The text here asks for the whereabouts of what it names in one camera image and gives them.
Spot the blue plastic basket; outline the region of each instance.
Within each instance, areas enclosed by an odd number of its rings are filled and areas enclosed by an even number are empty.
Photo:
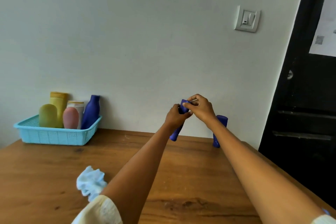
[[[14,124],[25,143],[84,145],[97,131],[98,120],[88,129],[42,128],[39,126],[39,115]]]

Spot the bottle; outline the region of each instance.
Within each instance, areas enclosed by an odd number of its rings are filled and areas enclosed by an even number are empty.
[[[39,110],[39,126],[45,128],[56,128],[57,108],[52,104],[45,104]]]
[[[217,119],[221,122],[221,124],[223,124],[225,127],[228,125],[228,118],[223,116],[223,115],[217,115],[216,116]],[[216,148],[220,148],[220,144],[215,136],[215,134],[213,134],[213,147],[216,147]]]
[[[75,107],[67,107],[63,112],[64,128],[77,129],[79,114]]]
[[[181,104],[180,104],[180,107],[178,108],[178,112],[179,112],[180,114],[185,114],[186,112],[189,111],[188,108],[185,108],[185,107],[182,105],[183,103],[190,103],[190,102],[187,101],[187,100],[182,99]],[[181,132],[181,129],[183,128],[183,124],[182,124],[178,129],[176,129],[176,130],[174,131],[174,133],[169,137],[170,140],[172,140],[172,141],[176,141],[176,140],[177,140],[177,137],[179,136],[179,133]]]
[[[68,101],[66,106],[68,107],[75,107],[78,112],[78,126],[77,129],[81,129],[82,120],[83,120],[83,112],[84,112],[84,102],[82,101]]]
[[[99,95],[91,95],[91,99],[84,110],[81,129],[90,128],[99,118],[99,98]]]
[[[56,128],[63,128],[63,112],[67,107],[68,94],[62,92],[50,92],[50,104],[57,108]]]

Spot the blue cylindrical bottle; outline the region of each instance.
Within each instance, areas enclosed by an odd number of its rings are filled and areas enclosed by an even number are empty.
[[[217,115],[216,116],[217,119],[221,122],[221,124],[223,124],[225,127],[228,125],[228,118],[225,117],[225,116],[222,116],[222,115]],[[216,147],[216,148],[220,148],[220,144],[215,136],[215,134],[213,134],[213,147]]]
[[[99,118],[99,98],[99,95],[91,95],[91,99],[84,110],[81,129],[90,128]]]
[[[178,108],[178,112],[179,112],[180,114],[185,114],[186,112],[189,111],[188,108],[185,108],[185,107],[182,105],[183,103],[190,103],[190,102],[187,101],[187,100],[182,99],[181,104],[180,104],[180,107]],[[175,132],[169,137],[170,140],[172,140],[172,141],[176,141],[176,140],[177,140],[177,137],[179,136],[179,133],[180,133],[182,127],[183,127],[183,124],[182,124],[178,129],[176,129]]]

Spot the hand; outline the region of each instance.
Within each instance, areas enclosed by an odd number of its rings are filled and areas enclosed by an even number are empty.
[[[171,129],[175,130],[181,126],[186,119],[188,119],[193,112],[186,112],[185,114],[179,113],[179,104],[173,105],[166,116],[165,124],[167,124]]]
[[[196,94],[188,98],[187,101],[191,102],[191,104],[183,103],[183,106],[191,110],[208,127],[212,120],[217,120],[212,104],[205,97]]]

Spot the sleeve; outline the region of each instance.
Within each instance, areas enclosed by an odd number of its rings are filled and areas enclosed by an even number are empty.
[[[329,215],[322,215],[315,219],[311,224],[336,224],[336,220]]]
[[[73,220],[72,224],[122,224],[116,205],[106,196],[99,195]]]

